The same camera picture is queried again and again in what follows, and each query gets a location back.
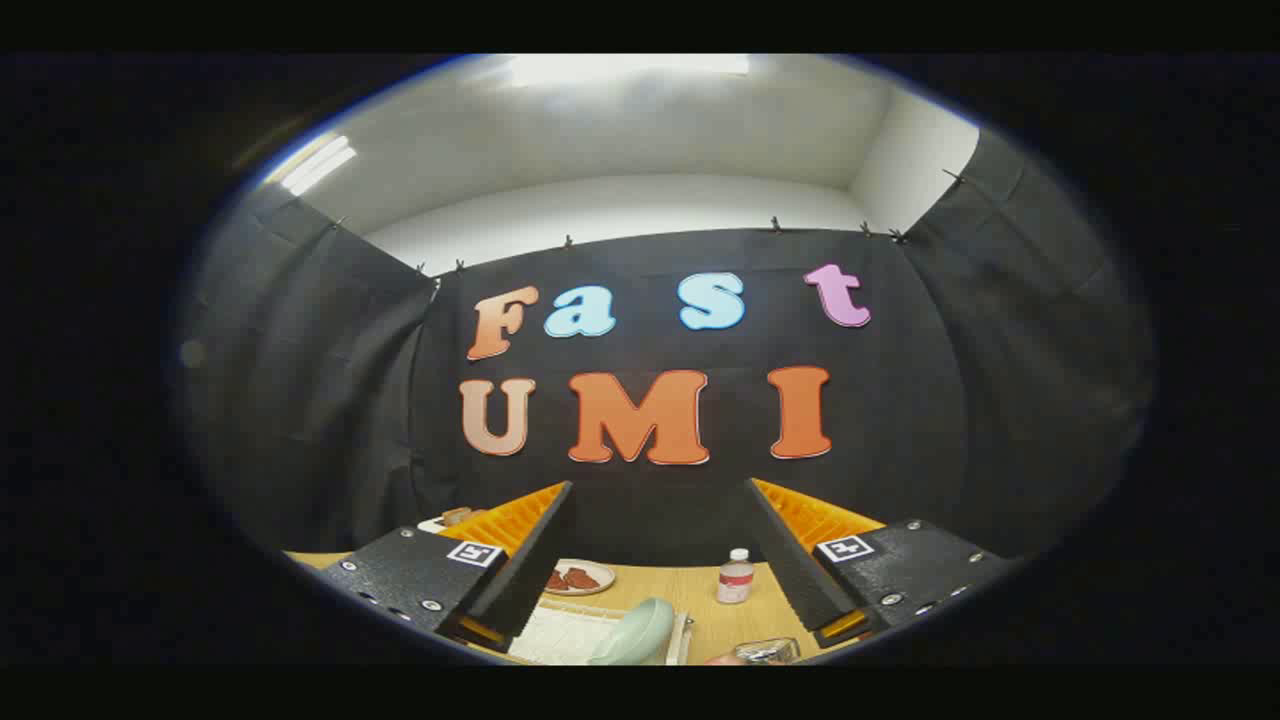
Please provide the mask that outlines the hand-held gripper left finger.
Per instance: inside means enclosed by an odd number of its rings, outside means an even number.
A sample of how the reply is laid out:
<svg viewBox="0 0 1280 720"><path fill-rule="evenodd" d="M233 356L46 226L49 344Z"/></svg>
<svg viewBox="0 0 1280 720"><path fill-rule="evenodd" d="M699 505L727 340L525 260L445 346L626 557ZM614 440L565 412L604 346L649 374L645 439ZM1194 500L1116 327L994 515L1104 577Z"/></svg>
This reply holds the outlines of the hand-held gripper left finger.
<svg viewBox="0 0 1280 720"><path fill-rule="evenodd" d="M439 532L404 527L317 575L419 635L504 651L564 552L572 493L566 480Z"/></svg>

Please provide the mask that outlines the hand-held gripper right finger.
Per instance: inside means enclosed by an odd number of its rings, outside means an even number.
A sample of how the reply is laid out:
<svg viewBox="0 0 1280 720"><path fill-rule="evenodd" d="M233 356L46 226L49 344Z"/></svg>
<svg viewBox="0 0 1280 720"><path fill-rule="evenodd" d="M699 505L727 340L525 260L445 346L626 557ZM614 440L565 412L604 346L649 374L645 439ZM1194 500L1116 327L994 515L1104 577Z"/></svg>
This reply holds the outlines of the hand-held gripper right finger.
<svg viewBox="0 0 1280 720"><path fill-rule="evenodd" d="M755 543L822 648L918 623L1021 565L920 518L884 524L755 478L745 505Z"/></svg>

